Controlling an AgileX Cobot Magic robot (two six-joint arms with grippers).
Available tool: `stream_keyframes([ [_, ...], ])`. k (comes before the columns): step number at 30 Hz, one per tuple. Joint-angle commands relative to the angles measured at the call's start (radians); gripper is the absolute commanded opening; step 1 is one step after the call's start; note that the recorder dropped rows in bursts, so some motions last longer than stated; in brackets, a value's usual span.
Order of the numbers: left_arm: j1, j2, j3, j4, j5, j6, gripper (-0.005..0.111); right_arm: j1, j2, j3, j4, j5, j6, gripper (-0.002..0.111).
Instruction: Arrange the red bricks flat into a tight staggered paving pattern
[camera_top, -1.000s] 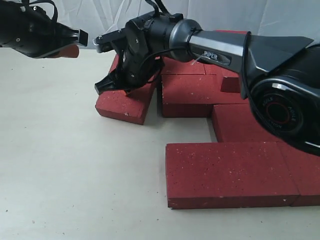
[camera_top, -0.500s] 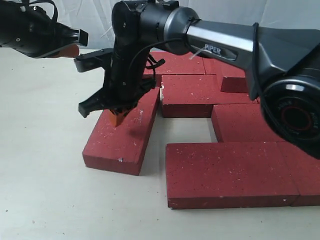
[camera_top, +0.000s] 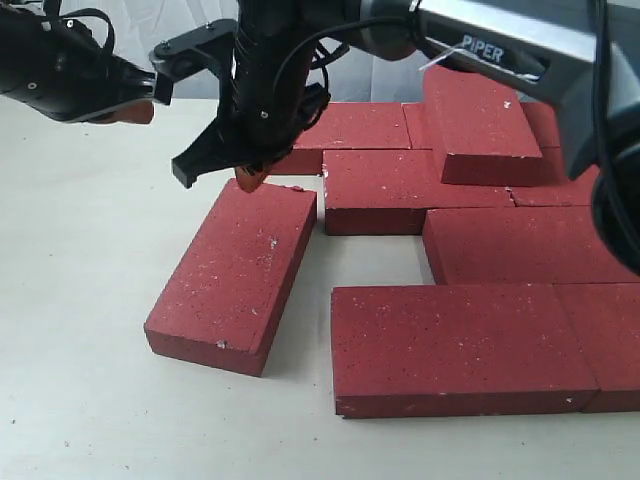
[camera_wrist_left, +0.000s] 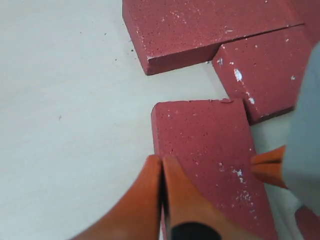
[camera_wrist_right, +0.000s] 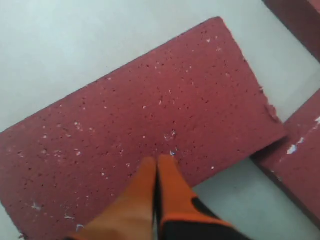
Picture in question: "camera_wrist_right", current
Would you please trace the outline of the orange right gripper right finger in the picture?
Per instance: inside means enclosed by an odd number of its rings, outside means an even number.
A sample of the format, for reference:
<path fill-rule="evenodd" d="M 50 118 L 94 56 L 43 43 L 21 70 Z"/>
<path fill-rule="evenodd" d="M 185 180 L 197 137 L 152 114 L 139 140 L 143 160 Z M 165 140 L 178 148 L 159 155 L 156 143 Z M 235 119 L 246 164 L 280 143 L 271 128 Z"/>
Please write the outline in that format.
<path fill-rule="evenodd" d="M 184 180 L 177 161 L 160 155 L 158 238 L 160 240 L 239 240 L 240 233 L 211 212 Z"/>

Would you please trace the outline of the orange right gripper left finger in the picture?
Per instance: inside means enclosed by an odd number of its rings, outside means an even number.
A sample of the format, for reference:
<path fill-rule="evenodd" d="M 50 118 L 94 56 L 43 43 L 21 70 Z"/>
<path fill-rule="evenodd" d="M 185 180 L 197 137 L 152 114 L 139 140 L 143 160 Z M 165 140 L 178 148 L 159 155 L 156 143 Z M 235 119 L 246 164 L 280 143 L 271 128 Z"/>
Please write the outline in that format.
<path fill-rule="evenodd" d="M 102 214 L 66 240 L 152 240 L 156 160 L 145 157 L 130 184 Z"/>

